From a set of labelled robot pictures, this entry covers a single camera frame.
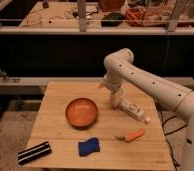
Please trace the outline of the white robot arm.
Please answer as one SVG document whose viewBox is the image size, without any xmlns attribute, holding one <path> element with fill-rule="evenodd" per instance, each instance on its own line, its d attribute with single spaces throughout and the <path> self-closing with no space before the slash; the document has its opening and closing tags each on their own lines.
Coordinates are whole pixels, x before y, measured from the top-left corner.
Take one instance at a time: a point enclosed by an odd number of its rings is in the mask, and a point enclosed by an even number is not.
<svg viewBox="0 0 194 171">
<path fill-rule="evenodd" d="M 194 91 L 135 67 L 133 52 L 124 48 L 104 59 L 107 70 L 101 87 L 110 91 L 111 106 L 142 118 L 125 98 L 122 80 L 133 84 L 188 123 L 180 171 L 194 171 Z"/>
</svg>

